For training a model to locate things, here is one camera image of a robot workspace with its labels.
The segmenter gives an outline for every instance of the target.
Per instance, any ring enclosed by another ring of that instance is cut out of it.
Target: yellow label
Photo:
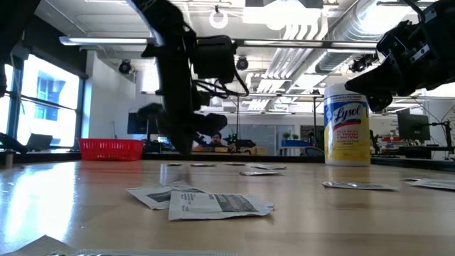
[[[370,160],[368,104],[362,95],[325,99],[324,143],[328,160]]]

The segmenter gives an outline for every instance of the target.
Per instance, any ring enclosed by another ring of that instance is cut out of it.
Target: security camera
[[[119,72],[124,75],[128,75],[134,72],[133,67],[131,66],[130,60],[122,60],[122,64],[119,66]]]
[[[247,57],[239,57],[239,60],[237,61],[236,68],[238,70],[246,70],[248,68]]]

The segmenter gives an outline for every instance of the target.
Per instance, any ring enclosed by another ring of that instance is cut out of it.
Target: white lid
[[[344,87],[344,85],[345,85],[345,83],[343,82],[343,83],[338,83],[338,84],[328,86],[324,93],[324,98],[332,97],[335,95],[358,94],[356,92],[347,90]]]

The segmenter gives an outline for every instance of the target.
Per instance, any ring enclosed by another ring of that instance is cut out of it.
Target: red basket
[[[79,139],[82,160],[140,160],[144,142],[133,139]]]

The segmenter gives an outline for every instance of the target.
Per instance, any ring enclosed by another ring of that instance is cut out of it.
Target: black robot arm
[[[370,109],[380,111],[393,95],[433,90],[455,81],[455,1],[439,0],[421,11],[419,23],[403,21],[388,31],[377,49],[385,61],[376,69],[346,83],[346,89],[367,96]]]
[[[0,97],[5,95],[5,64],[41,0],[0,0]]]
[[[129,0],[154,35],[155,44],[148,45],[143,58],[155,58],[160,79],[157,95],[163,104],[152,103],[138,111],[140,118],[156,116],[160,133],[169,138],[182,154],[191,152],[198,133],[213,135],[226,126],[225,116],[196,114],[210,96],[239,95],[228,90],[226,83],[236,77],[248,95],[235,66],[236,46],[228,36],[196,38],[185,23],[181,11],[167,0]],[[190,67],[199,79],[215,78],[219,85],[194,80]],[[196,86],[205,89],[200,92]]]

